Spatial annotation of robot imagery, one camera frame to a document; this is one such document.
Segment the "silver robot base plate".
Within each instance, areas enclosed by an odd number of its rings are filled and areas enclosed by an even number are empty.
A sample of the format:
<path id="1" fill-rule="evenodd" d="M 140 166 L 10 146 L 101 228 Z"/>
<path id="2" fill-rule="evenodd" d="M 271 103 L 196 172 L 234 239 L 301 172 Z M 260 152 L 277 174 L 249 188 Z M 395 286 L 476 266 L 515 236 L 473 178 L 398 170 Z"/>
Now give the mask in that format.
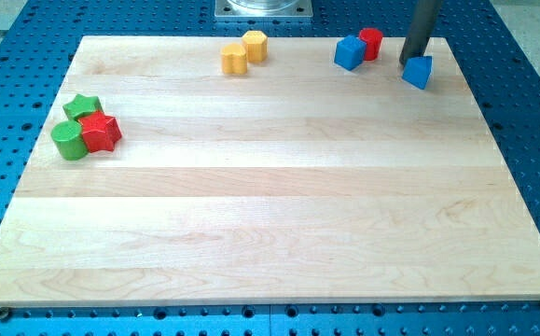
<path id="1" fill-rule="evenodd" d="M 221 19 L 311 18 L 312 0 L 215 0 Z"/>

